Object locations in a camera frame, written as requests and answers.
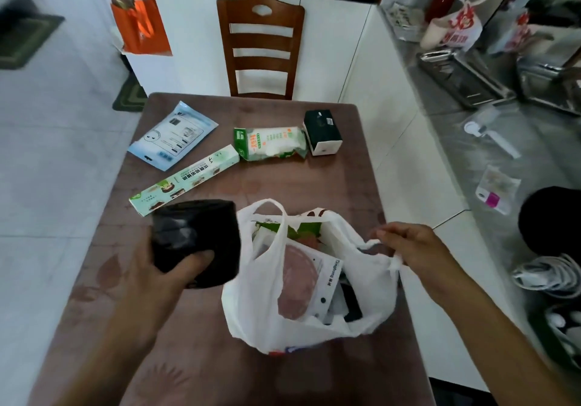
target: person's left hand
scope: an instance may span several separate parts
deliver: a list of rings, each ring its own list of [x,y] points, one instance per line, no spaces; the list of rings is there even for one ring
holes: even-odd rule
[[[149,351],[185,286],[204,271],[213,258],[213,251],[202,251],[187,256],[164,274],[153,264],[151,229],[148,228],[135,248],[126,292],[117,303],[106,335],[125,346]]]

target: table top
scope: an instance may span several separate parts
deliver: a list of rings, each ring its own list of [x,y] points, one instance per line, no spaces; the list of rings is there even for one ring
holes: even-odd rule
[[[134,140],[180,100],[219,126],[167,172],[127,153],[29,405],[57,399],[123,293],[131,253],[150,224],[150,216],[139,216],[129,197],[231,144],[234,127],[299,126],[305,111],[330,109],[343,145],[336,155],[309,155],[306,160],[241,160],[175,202],[220,198],[234,201],[240,209],[273,198],[290,215],[323,207],[341,214],[363,237],[385,221],[354,105],[156,93],[145,105]],[[265,207],[261,212],[276,214]],[[279,357],[263,355],[232,338],[221,293],[221,287],[184,291],[122,405],[433,405],[402,291],[393,315],[373,334]]]

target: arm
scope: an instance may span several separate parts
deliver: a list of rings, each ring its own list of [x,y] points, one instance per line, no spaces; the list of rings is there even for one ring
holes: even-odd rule
[[[402,256],[449,315],[499,406],[576,404],[430,227],[394,222],[376,229],[375,235]]]
[[[126,293],[117,303],[105,334],[56,406],[119,404],[185,285],[213,258],[211,251],[190,255],[163,274],[153,265],[148,233],[135,249]]]

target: chair backrest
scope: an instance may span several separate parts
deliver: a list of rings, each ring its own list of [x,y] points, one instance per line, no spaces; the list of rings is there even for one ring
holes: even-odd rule
[[[304,8],[278,0],[217,0],[220,31],[226,60],[226,71],[233,97],[277,98],[292,100],[296,64],[299,59],[300,38],[303,33]],[[260,6],[268,6],[271,13],[261,15]],[[254,25],[285,26],[293,28],[292,36],[261,33],[231,33],[231,23]],[[290,58],[279,57],[234,57],[236,48],[262,48],[266,50],[287,51]],[[238,93],[236,71],[245,69],[266,69],[287,72],[285,95],[270,93]]]

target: white cup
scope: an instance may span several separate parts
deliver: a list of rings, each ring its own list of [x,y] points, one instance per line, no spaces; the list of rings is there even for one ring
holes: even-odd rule
[[[449,28],[450,26],[448,25],[447,20],[432,19],[422,37],[422,40],[419,42],[419,46],[425,51],[437,47],[448,32]]]

